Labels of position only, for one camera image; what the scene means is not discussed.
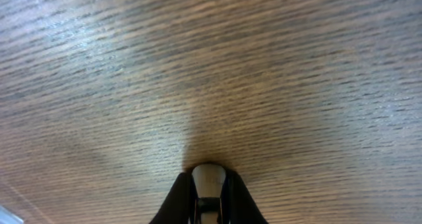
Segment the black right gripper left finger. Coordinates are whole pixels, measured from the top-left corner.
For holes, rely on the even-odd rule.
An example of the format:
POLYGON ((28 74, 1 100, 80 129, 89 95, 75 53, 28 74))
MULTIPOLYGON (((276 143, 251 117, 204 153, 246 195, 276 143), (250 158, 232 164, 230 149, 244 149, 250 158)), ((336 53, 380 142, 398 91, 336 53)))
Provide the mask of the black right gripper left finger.
POLYGON ((180 173, 150 224, 187 224, 190 196, 191 176, 180 173))

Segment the clear plastic container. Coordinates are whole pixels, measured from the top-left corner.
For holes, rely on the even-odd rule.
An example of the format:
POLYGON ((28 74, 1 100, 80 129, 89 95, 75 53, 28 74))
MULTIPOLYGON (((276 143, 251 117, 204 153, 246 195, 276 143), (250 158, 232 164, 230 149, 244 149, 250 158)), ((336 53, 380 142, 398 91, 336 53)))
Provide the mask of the clear plastic container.
POLYGON ((0 206, 0 224, 24 224, 24 221, 3 206, 0 206))

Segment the silver open-end wrench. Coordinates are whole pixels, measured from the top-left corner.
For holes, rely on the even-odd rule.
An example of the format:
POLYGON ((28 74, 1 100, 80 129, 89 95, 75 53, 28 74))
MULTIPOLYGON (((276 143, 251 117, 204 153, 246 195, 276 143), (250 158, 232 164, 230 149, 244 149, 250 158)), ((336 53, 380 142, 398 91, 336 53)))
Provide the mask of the silver open-end wrench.
POLYGON ((220 165, 206 163, 193 169, 196 190, 194 224, 223 223, 222 190, 226 171, 220 165))

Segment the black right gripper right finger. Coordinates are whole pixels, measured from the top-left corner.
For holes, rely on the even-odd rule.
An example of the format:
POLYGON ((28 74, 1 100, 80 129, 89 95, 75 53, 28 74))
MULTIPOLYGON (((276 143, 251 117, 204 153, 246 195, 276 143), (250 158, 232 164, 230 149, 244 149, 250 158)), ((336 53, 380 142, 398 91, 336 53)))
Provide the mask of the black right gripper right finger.
POLYGON ((229 172, 228 202, 229 222, 231 224, 268 224, 243 179, 235 171, 229 172))

